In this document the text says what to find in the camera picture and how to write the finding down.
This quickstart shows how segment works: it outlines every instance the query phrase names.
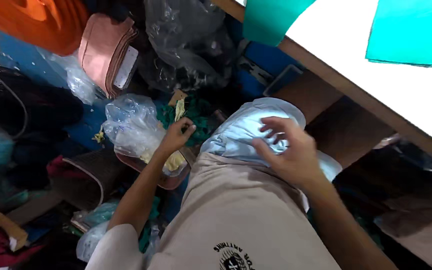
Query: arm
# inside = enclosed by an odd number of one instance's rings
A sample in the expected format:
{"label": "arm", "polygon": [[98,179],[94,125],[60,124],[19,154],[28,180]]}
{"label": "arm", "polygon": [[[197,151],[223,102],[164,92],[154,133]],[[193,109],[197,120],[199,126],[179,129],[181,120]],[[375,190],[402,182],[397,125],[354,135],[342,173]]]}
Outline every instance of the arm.
{"label": "arm", "polygon": [[[185,126],[189,127],[183,134],[181,129]],[[195,129],[196,126],[186,117],[168,128],[166,136],[154,152],[151,161],[119,202],[109,221],[108,231],[120,224],[131,224],[138,234],[141,233],[151,211],[156,186],[162,174],[164,163],[172,153],[183,147]]]}
{"label": "arm", "polygon": [[289,148],[282,155],[274,155],[261,139],[253,140],[254,147],[279,176],[306,194],[319,236],[341,269],[397,269],[357,224],[324,176],[314,139],[291,119],[268,117],[261,121],[265,125],[261,132],[272,130],[267,138],[276,136],[275,143],[287,139]]}

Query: fingers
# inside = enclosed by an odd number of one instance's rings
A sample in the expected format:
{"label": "fingers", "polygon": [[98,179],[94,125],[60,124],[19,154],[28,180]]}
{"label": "fingers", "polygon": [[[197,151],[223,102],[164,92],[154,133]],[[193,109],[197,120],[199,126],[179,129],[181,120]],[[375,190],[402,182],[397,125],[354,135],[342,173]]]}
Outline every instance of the fingers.
{"label": "fingers", "polygon": [[277,143],[279,143],[279,141],[280,140],[284,140],[284,139],[286,139],[286,134],[278,134],[277,136],[276,136],[276,139],[273,141],[273,144],[277,144]]}
{"label": "fingers", "polygon": [[262,139],[253,139],[252,145],[256,149],[258,155],[261,156],[265,161],[268,163],[272,163],[274,161],[276,155],[273,154],[273,151],[271,151],[271,149]]}
{"label": "fingers", "polygon": [[265,138],[269,139],[272,138],[274,135],[276,135],[278,132],[276,130],[271,131],[269,134],[266,135]]}
{"label": "fingers", "polygon": [[191,137],[191,135],[193,135],[193,133],[196,130],[196,125],[191,125],[188,127],[188,129],[186,129],[186,131],[183,133],[183,137],[188,140],[189,137]]}
{"label": "fingers", "polygon": [[189,119],[188,117],[183,117],[183,118],[179,119],[177,122],[174,122],[173,125],[176,125],[179,128],[183,128],[184,125],[191,126],[192,124],[193,124],[193,121],[191,121],[191,119]]}
{"label": "fingers", "polygon": [[276,137],[273,142],[274,144],[277,144],[282,139],[286,139],[289,141],[290,145],[297,147],[298,145],[311,140],[311,137],[290,118],[271,116],[261,118],[261,122],[265,125],[260,129],[261,132],[272,129],[272,132],[268,134],[267,138],[273,137],[277,133],[284,133],[283,136],[280,136],[279,134]]}

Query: left hand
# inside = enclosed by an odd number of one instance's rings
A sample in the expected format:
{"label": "left hand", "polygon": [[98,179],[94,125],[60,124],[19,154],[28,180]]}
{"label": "left hand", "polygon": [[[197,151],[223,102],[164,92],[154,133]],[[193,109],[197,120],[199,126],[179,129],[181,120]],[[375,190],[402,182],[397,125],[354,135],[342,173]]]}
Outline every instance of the left hand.
{"label": "left hand", "polygon": [[[187,129],[183,133],[181,130],[185,127]],[[172,153],[184,146],[195,130],[196,126],[193,124],[193,121],[187,117],[183,117],[179,121],[172,123],[155,153],[168,157],[171,156]]]}

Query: black print on shirt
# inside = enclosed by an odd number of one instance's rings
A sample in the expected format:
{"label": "black print on shirt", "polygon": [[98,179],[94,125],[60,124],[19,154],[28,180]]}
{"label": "black print on shirt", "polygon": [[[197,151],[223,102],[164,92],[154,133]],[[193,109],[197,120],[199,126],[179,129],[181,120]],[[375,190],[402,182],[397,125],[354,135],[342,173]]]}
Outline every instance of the black print on shirt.
{"label": "black print on shirt", "polygon": [[219,260],[220,270],[255,270],[249,255],[243,249],[231,242],[217,244],[214,251],[221,256]]}

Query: white tabletop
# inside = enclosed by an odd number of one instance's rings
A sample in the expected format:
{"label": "white tabletop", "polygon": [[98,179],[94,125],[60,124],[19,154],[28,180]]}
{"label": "white tabletop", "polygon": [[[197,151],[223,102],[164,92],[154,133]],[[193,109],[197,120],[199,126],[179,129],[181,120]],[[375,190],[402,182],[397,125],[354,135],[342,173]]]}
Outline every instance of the white tabletop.
{"label": "white tabletop", "polygon": [[432,137],[432,67],[365,59],[377,3],[316,0],[286,36]]}

